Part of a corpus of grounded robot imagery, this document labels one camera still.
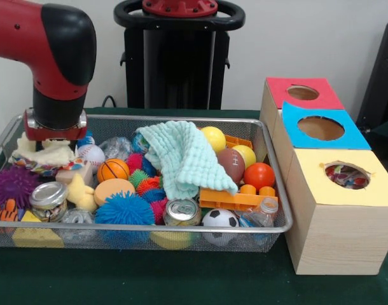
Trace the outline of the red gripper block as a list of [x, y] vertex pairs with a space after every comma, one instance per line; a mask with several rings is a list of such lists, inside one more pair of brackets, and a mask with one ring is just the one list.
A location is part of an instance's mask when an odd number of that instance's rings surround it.
[[78, 140], [87, 133], [87, 114], [82, 110], [76, 125], [66, 130], [47, 128], [36, 121], [33, 108], [24, 112], [24, 128], [29, 140]]

